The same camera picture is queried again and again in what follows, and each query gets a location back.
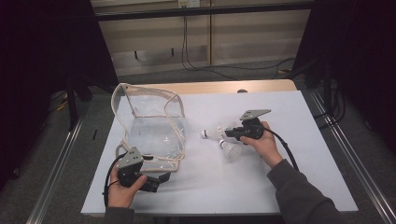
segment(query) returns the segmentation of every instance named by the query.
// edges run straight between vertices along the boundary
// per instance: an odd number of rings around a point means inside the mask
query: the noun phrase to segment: clear plastic bag
[[[123,134],[120,148],[136,147],[152,160],[145,160],[142,172],[174,172],[184,159],[184,108],[172,91],[136,87],[121,83],[113,92],[111,107]]]

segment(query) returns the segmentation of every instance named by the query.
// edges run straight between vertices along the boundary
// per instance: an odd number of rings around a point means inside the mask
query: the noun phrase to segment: white tabletop
[[[270,168],[251,147],[229,162],[219,143],[202,139],[200,132],[213,124],[240,123],[248,109],[271,109],[260,117],[288,144],[308,180],[333,199],[341,212],[357,211],[347,185],[299,91],[180,95],[186,113],[186,158],[178,172],[157,193],[139,191],[132,208],[154,216],[270,215],[279,213],[275,188],[266,177]],[[103,186],[122,129],[116,120],[81,213],[102,216]],[[279,142],[281,155],[289,157]]]

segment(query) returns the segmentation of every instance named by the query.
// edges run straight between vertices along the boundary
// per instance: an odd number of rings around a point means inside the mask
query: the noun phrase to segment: hand
[[[110,174],[110,183],[118,181],[117,163]],[[145,175],[140,176],[129,188],[123,187],[120,182],[112,184],[108,190],[108,207],[129,208],[134,200],[134,195],[142,188],[148,178]]]
[[[262,126],[264,126],[264,128],[270,129],[270,126],[265,121],[262,122]],[[253,146],[257,153],[259,153],[259,155],[264,159],[265,163],[271,167],[271,169],[283,161],[282,156],[277,151],[275,138],[269,132],[264,131],[262,138],[257,140],[242,136],[241,141],[245,144]]]

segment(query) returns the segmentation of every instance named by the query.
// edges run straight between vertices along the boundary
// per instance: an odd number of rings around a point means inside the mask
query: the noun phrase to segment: person
[[[267,122],[262,125],[270,129]],[[276,188],[276,200],[286,223],[346,223],[330,198],[325,197],[310,184],[302,173],[297,172],[284,160],[276,147],[276,140],[269,132],[260,139],[245,136],[241,141],[251,145],[271,167],[267,177]],[[111,173],[111,180],[117,180],[117,171]],[[144,185],[146,177],[141,176],[130,188],[112,185],[108,195],[105,223],[133,223],[134,210],[128,209],[136,192]]]

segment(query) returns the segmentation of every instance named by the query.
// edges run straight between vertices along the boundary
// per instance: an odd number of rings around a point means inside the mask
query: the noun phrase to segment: dark sleeve
[[[286,223],[346,223],[330,198],[283,160],[268,173]]]
[[[105,213],[105,224],[133,224],[134,209],[107,207]]]

